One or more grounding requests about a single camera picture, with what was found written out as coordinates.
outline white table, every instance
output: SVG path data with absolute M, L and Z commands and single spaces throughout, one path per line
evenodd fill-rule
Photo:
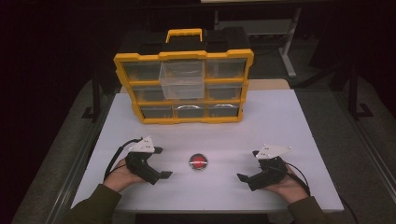
M 119 210 L 136 213 L 270 213 L 286 210 L 272 192 L 251 191 L 237 173 L 255 175 L 259 163 L 253 150 L 263 144 L 290 146 L 284 161 L 296 165 L 308 179 L 312 194 L 325 212 L 344 210 L 318 152 L 294 91 L 249 91 L 244 119 L 237 123 L 144 125 L 134 116 L 128 94 L 119 93 L 78 188 L 73 206 L 88 198 L 119 146 L 130 139 L 151 135 L 163 147 L 148 164 L 157 171 L 173 171 L 169 179 L 133 185 L 122 192 Z M 193 171 L 190 156 L 203 153 L 208 166 Z M 120 155 L 125 157 L 127 149 Z

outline yellow and black organizer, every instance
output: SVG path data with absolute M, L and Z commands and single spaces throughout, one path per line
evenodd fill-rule
M 114 58 L 142 123 L 237 122 L 253 51 L 241 27 L 129 33 Z

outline human hand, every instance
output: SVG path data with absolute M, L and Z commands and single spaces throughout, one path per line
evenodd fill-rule
M 286 167 L 288 168 L 289 174 L 295 175 L 295 173 L 290 169 L 287 164 Z M 283 178 L 283 180 L 281 180 L 279 183 L 265 187 L 263 189 L 278 194 L 287 203 L 295 203 L 297 201 L 300 201 L 301 199 L 308 197 L 308 194 L 305 192 L 303 187 L 288 175 L 285 175 L 285 178 Z
M 117 163 L 116 168 L 108 175 L 103 185 L 116 192 L 120 192 L 132 184 L 142 182 L 145 182 L 145 180 L 138 175 L 132 174 L 126 167 L 125 159 L 122 159 Z

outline person's left hand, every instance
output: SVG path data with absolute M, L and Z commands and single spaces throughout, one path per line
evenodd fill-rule
M 114 170 L 103 182 L 103 185 L 115 190 L 116 192 L 120 192 L 123 189 L 131 186 L 132 184 L 143 182 L 145 182 L 144 179 L 132 174 L 128 170 L 128 168 L 126 167 L 125 159 L 122 159 L 119 161 L 119 163 L 117 163 Z

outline red round object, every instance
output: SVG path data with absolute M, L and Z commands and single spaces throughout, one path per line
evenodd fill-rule
M 194 154 L 190 158 L 190 166 L 194 170 L 204 170 L 207 166 L 207 158 L 203 154 Z

